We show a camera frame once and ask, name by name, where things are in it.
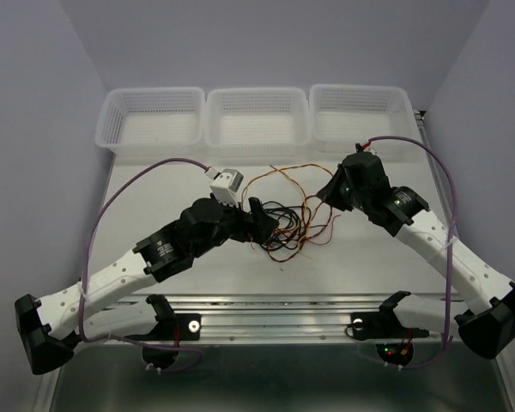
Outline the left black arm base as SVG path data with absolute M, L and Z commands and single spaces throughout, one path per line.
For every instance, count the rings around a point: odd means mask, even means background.
M 165 351 L 152 345 L 142 349 L 145 367 L 157 373 L 184 372 L 198 366 L 203 353 L 191 348 L 179 351 L 182 342 L 196 342 L 200 339 L 202 317 L 198 313 L 180 313 L 175 320 L 158 323 L 150 332 L 131 334 L 127 338 L 140 342 L 161 342 L 161 345 L 175 347 L 174 351 Z

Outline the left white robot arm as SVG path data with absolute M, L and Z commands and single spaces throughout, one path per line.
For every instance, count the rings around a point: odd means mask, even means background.
M 152 294 L 131 308 L 111 305 L 192 267 L 195 259 L 228 240 L 265 243 L 277 229 L 262 203 L 250 200 L 249 211 L 200 198 L 180 217 L 139 241 L 99 272 L 83 274 L 75 285 L 36 298 L 15 301 L 16 327 L 31 371 L 54 371 L 75 355 L 76 346 L 109 339 L 178 343 L 193 337 L 188 318 L 179 319 L 167 299 Z

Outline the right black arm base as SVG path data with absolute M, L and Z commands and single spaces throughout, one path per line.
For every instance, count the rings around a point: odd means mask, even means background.
M 391 312 L 354 312 L 345 327 L 345 335 L 359 342 L 379 341 L 375 346 L 379 361 L 401 370 L 413 359 L 414 340 L 428 338 L 430 333 L 402 326 Z

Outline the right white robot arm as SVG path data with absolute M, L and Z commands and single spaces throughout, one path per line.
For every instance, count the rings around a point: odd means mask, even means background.
M 318 198 L 333 209 L 362 212 L 419 254 L 459 296 L 457 301 L 432 300 L 396 292 L 377 310 L 352 314 L 348 336 L 365 341 L 438 332 L 488 360 L 515 338 L 515 282 L 451 235 L 414 190 L 391 185 L 377 155 L 348 155 Z

